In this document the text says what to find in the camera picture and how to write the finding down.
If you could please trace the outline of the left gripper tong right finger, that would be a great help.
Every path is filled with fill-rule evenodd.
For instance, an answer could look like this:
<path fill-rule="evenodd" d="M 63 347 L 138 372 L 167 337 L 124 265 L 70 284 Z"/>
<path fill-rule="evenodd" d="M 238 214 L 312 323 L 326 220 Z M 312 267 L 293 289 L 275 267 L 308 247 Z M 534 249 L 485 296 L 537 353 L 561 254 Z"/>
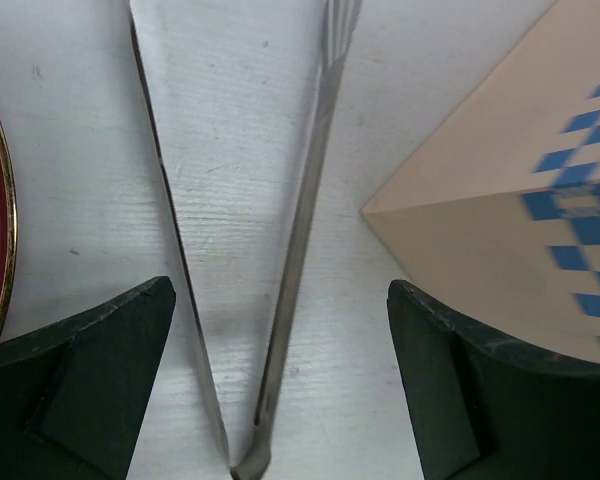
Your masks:
<path fill-rule="evenodd" d="M 271 462 L 272 433 L 317 194 L 345 63 L 361 9 L 360 1 L 327 1 L 324 5 L 321 66 L 304 170 L 254 412 L 253 438 L 242 459 L 230 470 L 234 479 L 261 479 Z"/>

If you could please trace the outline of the left gripper silver tong left finger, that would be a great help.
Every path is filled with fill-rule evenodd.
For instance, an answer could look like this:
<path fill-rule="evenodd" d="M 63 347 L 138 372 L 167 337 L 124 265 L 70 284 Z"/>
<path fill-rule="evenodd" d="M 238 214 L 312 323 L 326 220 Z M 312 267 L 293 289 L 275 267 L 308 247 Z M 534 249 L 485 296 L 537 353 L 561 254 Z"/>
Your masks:
<path fill-rule="evenodd" d="M 150 126 L 152 143 L 155 150 L 155 158 L 161 176 L 161 183 L 164 190 L 166 205 L 168 207 L 169 225 L 171 227 L 172 236 L 175 241 L 175 250 L 177 252 L 179 270 L 182 274 L 183 282 L 185 285 L 184 293 L 182 296 L 178 296 L 178 300 L 185 299 L 186 313 L 188 315 L 187 324 L 189 327 L 192 328 L 191 334 L 193 347 L 191 350 L 191 359 L 196 370 L 196 376 L 202 396 L 202 404 L 209 421 L 214 446 L 217 448 L 220 458 L 222 459 L 224 475 L 229 475 L 231 467 L 229 466 L 230 452 L 227 431 L 224 420 L 222 418 L 221 407 L 219 405 L 218 395 L 213 378 L 211 361 L 209 358 L 209 353 L 204 338 L 203 327 L 201 324 L 200 315 L 196 304 L 194 288 L 189 271 L 189 265 L 182 239 L 181 229 L 178 222 L 172 188 L 168 178 L 167 169 L 164 163 L 163 151 L 153 109 L 150 87 L 147 80 L 146 69 L 141 52 L 140 41 L 138 38 L 137 25 L 133 12 L 133 2 L 128 1 L 127 5 L 129 12 L 130 37 L 136 70 L 144 100 L 144 109 L 147 115 L 148 124 Z"/>

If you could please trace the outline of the blue patterned paper bag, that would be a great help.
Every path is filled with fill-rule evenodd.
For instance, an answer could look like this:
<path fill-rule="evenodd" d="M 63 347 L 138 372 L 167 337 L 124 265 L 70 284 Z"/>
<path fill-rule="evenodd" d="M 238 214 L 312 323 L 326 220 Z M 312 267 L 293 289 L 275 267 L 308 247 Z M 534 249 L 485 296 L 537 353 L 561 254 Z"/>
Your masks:
<path fill-rule="evenodd" d="M 558 1 L 363 208 L 413 283 L 600 363 L 600 1 Z"/>

